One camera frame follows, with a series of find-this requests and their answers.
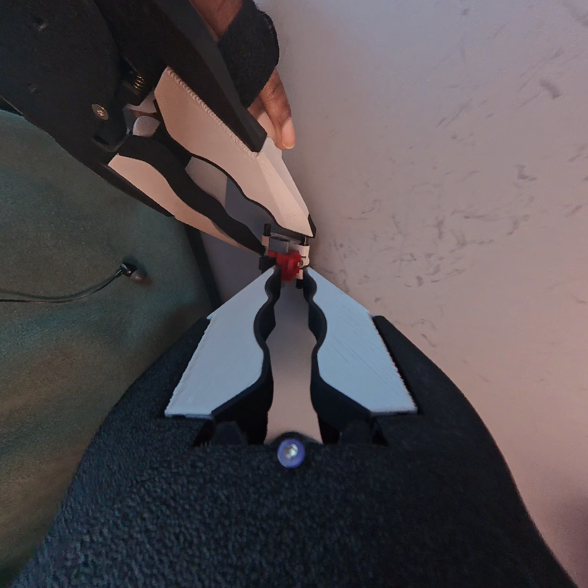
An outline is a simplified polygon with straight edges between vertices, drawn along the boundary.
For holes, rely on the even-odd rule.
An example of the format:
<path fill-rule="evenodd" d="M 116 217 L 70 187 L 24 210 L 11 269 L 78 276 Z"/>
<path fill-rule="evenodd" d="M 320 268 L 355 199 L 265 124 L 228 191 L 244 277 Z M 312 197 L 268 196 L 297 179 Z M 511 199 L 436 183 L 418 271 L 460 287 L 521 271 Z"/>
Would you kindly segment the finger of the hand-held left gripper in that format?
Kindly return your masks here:
<path fill-rule="evenodd" d="M 254 233 L 190 177 L 187 165 L 192 157 L 158 129 L 152 137 L 127 136 L 109 167 L 184 224 L 264 255 L 265 247 Z"/>
<path fill-rule="evenodd" d="M 309 210 L 271 138 L 260 152 L 251 151 L 170 68 L 154 95 L 166 130 L 177 143 L 223 170 L 279 226 L 314 237 Z"/>

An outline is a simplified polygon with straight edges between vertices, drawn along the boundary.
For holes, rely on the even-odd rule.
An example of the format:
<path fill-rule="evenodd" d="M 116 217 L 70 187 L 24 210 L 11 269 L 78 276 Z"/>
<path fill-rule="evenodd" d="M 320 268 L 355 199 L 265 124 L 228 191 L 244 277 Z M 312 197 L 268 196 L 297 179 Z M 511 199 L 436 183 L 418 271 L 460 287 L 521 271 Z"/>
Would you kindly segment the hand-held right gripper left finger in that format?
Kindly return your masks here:
<path fill-rule="evenodd" d="M 267 339 L 276 325 L 281 283 L 279 267 L 270 267 L 208 316 L 166 417 L 220 421 L 269 410 L 273 378 Z"/>

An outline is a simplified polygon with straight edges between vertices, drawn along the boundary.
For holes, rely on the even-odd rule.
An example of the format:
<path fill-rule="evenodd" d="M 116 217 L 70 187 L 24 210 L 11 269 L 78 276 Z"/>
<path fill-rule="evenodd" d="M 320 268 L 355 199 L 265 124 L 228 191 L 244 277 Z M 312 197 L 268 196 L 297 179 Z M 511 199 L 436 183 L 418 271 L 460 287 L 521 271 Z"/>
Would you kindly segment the red toy brick piece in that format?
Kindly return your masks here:
<path fill-rule="evenodd" d="M 299 277 L 302 271 L 302 255 L 298 251 L 281 254 L 272 250 L 268 251 L 268 256 L 275 259 L 276 265 L 281 271 L 281 280 L 283 282 L 291 282 L 294 279 L 302 279 Z"/>

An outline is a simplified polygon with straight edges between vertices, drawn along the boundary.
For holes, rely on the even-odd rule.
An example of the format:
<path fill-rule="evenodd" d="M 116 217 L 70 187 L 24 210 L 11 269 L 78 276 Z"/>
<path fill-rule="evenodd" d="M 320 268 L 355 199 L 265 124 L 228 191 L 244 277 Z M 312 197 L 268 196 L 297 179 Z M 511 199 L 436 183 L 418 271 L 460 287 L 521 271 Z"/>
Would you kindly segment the person's left hand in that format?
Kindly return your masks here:
<path fill-rule="evenodd" d="M 254 1 L 192 4 L 217 42 L 241 103 L 279 149 L 292 149 L 295 128 L 277 71 L 280 50 L 271 18 Z"/>

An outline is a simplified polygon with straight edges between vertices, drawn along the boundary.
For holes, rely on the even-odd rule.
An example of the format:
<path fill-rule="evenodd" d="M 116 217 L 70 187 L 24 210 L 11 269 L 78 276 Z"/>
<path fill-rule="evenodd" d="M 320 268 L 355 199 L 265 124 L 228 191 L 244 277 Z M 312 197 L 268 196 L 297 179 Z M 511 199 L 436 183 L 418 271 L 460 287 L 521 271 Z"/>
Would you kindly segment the green sweatshirt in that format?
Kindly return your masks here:
<path fill-rule="evenodd" d="M 210 310 L 184 226 L 121 193 L 1 112 L 1 570 L 45 536 L 94 431 L 130 384 Z"/>

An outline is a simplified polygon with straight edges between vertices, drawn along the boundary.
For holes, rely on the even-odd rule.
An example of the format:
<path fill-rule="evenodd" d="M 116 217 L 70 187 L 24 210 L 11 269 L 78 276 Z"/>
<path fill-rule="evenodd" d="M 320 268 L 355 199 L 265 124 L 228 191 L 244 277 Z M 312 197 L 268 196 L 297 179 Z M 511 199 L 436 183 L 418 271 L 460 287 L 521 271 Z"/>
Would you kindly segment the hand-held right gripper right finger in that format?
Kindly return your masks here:
<path fill-rule="evenodd" d="M 370 312 L 308 268 L 303 277 L 312 352 L 311 401 L 331 427 L 395 414 L 417 406 Z"/>

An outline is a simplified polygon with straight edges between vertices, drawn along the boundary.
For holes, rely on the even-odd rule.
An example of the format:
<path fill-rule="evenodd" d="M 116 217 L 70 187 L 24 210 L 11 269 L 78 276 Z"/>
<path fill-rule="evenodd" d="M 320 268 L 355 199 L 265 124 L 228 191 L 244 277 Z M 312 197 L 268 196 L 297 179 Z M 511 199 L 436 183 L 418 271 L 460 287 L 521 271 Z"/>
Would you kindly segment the grey desk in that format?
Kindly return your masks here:
<path fill-rule="evenodd" d="M 495 437 L 587 587 L 587 1 L 258 1 L 313 267 Z"/>

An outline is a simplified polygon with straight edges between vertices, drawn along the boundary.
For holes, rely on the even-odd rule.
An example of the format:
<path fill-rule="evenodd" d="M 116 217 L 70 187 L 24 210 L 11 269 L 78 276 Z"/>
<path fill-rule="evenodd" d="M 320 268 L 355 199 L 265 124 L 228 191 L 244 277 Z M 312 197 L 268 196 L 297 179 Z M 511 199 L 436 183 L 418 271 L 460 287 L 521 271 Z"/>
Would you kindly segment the white toy brick piece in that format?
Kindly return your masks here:
<path fill-rule="evenodd" d="M 293 232 L 271 223 L 265 223 L 261 243 L 265 248 L 265 255 L 267 256 L 270 251 L 276 254 L 297 252 L 303 260 L 303 265 L 308 265 L 310 262 L 310 239 L 311 237 L 302 233 Z"/>

